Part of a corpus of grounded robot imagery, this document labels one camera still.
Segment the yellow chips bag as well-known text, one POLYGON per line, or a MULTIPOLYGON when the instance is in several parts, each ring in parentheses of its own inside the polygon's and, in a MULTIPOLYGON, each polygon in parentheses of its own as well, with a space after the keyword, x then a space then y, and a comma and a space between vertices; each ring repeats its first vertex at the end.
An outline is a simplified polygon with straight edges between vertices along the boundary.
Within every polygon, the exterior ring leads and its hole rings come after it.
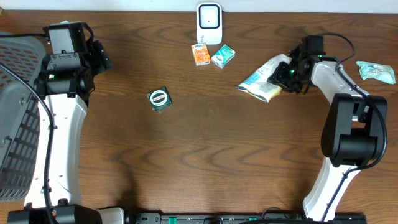
POLYGON ((278 85, 268 82, 268 78, 276 71, 280 63, 285 62, 289 64, 290 61, 291 58, 284 54, 272 57, 236 88, 268 103, 282 91, 282 88, 278 85))

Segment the orange tissue pack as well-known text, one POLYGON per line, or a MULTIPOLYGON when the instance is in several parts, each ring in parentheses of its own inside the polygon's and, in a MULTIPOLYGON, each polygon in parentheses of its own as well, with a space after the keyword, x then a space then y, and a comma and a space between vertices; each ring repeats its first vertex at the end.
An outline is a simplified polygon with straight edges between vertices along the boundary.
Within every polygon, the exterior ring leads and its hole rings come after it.
POLYGON ((208 65, 211 62, 210 54, 206 43, 193 44, 192 54, 196 66, 208 65))

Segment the dark green small box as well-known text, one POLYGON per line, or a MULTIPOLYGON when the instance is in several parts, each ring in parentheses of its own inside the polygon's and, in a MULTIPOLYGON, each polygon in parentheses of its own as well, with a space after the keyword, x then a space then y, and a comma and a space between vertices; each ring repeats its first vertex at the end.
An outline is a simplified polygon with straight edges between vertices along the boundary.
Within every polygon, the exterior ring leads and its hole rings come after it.
POLYGON ((160 111, 172 105, 171 97, 165 86, 149 92, 147 94, 147 98, 150 101, 150 105, 154 111, 160 111))

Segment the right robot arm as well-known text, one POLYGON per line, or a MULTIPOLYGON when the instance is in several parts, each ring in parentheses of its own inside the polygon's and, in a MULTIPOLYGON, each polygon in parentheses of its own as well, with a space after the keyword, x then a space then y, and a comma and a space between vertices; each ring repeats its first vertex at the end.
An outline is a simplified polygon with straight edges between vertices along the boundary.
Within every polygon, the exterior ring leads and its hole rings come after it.
POLYGON ((296 94, 315 86, 330 103, 321 137, 322 168, 303 210, 311 221, 331 222, 350 182, 386 152, 387 101, 357 86, 342 61, 326 54, 324 34, 302 38, 289 59, 278 59, 267 81, 296 94))

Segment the teal tissue pack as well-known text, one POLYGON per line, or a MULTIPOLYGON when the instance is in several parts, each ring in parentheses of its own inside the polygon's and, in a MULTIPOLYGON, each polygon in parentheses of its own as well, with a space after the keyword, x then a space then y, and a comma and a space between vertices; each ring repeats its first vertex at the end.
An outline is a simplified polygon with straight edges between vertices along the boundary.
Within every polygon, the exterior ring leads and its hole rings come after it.
POLYGON ((235 56, 236 52, 224 44, 211 58, 211 61, 221 69, 235 56))

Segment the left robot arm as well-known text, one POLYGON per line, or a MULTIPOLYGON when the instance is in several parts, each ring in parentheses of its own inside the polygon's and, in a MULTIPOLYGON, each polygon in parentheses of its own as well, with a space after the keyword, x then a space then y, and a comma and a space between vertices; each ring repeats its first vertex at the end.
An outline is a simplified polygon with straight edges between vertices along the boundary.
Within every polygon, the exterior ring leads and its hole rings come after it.
POLYGON ((84 22, 1 34, 1 200, 8 223, 129 223, 122 207, 81 204, 80 137, 94 77, 112 67, 84 22))

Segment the light green snack packet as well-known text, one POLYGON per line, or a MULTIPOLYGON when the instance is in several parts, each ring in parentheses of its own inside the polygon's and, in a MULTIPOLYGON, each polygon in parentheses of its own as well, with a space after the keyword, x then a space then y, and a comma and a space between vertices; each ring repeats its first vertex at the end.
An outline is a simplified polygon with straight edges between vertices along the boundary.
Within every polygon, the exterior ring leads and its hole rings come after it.
POLYGON ((389 65, 365 61, 357 61, 356 64, 359 67, 359 74, 363 80, 373 78, 390 85, 396 83, 394 71, 389 65))

